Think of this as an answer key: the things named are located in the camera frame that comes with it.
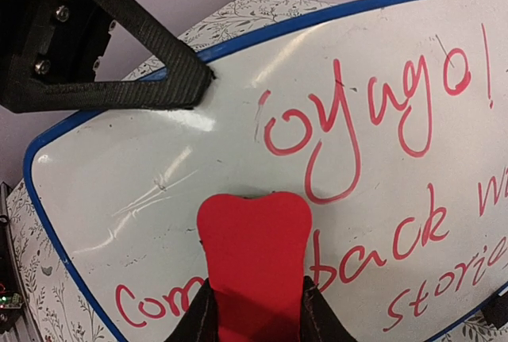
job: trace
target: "carbon fiber bracket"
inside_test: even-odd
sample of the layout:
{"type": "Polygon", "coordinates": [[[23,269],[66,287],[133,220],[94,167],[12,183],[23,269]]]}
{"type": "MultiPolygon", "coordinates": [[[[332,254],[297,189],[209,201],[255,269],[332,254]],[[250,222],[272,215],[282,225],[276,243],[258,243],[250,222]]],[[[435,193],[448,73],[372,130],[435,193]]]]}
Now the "carbon fiber bracket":
{"type": "Polygon", "coordinates": [[[15,113],[192,108],[213,78],[134,0],[0,0],[0,104],[15,113]],[[112,19],[166,65],[165,80],[93,82],[112,19]]]}

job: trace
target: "whiteboard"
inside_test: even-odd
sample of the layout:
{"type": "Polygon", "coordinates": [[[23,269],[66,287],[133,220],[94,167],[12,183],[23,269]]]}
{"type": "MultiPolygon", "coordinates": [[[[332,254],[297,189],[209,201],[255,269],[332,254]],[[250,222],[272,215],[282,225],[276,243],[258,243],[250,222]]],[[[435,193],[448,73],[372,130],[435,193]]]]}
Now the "whiteboard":
{"type": "Polygon", "coordinates": [[[357,340],[427,340],[508,281],[507,27],[508,0],[363,0],[258,30],[200,54],[195,110],[40,136],[29,193],[119,340],[164,340],[206,278],[205,199],[273,190],[309,202],[306,273],[357,340]]]}

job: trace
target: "floral wallpaper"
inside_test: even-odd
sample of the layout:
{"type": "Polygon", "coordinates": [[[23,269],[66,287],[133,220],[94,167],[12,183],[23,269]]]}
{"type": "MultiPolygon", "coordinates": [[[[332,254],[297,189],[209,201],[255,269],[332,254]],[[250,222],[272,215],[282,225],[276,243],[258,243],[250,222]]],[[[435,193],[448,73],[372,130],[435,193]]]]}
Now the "floral wallpaper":
{"type": "MultiPolygon", "coordinates": [[[[200,51],[254,29],[329,6],[310,0],[236,0],[190,28],[180,39],[200,51]]],[[[139,79],[161,67],[159,60],[152,57],[125,79],[139,79]]],[[[61,263],[35,214],[23,181],[9,196],[7,205],[26,300],[44,342],[114,342],[61,263]]],[[[508,327],[497,330],[477,313],[439,341],[508,341],[508,327]]]]}

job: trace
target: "bolt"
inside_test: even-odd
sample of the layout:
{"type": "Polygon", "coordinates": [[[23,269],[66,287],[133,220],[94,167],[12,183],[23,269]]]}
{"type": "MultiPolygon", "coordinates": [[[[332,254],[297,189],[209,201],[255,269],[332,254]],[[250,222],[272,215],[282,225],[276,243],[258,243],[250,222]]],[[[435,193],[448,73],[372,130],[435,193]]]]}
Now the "bolt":
{"type": "Polygon", "coordinates": [[[58,9],[56,9],[55,18],[57,21],[60,21],[62,23],[67,22],[70,16],[71,11],[69,10],[68,7],[62,5],[58,9]]]}
{"type": "Polygon", "coordinates": [[[111,21],[110,23],[110,33],[117,27],[116,21],[111,21]]]}
{"type": "Polygon", "coordinates": [[[35,73],[38,75],[46,75],[51,68],[51,62],[49,60],[38,60],[35,63],[35,73]]]}
{"type": "Polygon", "coordinates": [[[97,60],[95,60],[94,66],[92,67],[92,70],[97,72],[99,67],[101,67],[101,61],[99,59],[97,59],[97,60]]]}

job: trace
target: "screw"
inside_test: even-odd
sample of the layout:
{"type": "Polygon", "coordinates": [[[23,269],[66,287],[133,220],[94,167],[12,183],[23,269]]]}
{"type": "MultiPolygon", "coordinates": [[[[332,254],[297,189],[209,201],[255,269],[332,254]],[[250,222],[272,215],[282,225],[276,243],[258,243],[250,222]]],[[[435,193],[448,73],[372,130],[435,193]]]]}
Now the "screw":
{"type": "Polygon", "coordinates": [[[46,75],[51,68],[51,62],[49,60],[39,60],[35,63],[35,73],[38,75],[46,75]]]}
{"type": "Polygon", "coordinates": [[[95,60],[94,66],[92,67],[92,70],[94,70],[94,72],[97,72],[99,67],[101,67],[101,61],[99,59],[97,59],[97,60],[95,60]]]}
{"type": "Polygon", "coordinates": [[[67,22],[70,16],[71,11],[69,10],[68,7],[62,5],[58,9],[56,9],[55,18],[57,21],[60,21],[62,23],[67,22]]]}

